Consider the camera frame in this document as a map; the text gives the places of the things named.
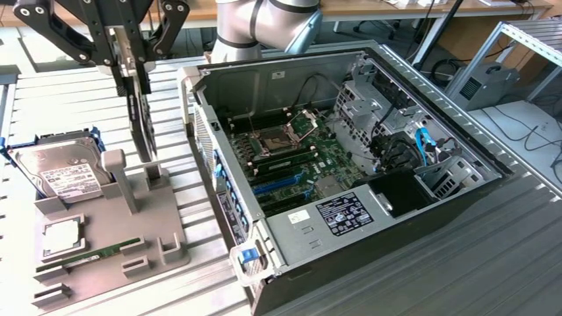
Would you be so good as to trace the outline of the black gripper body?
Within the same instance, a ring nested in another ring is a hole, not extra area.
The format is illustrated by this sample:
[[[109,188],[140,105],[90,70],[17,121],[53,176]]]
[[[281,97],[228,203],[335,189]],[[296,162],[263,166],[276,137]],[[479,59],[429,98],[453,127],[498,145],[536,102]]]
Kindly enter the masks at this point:
[[[90,39],[108,40],[108,28],[128,29],[133,23],[141,23],[153,1],[53,1],[77,18],[86,26]],[[78,31],[50,13],[52,40],[86,40]]]

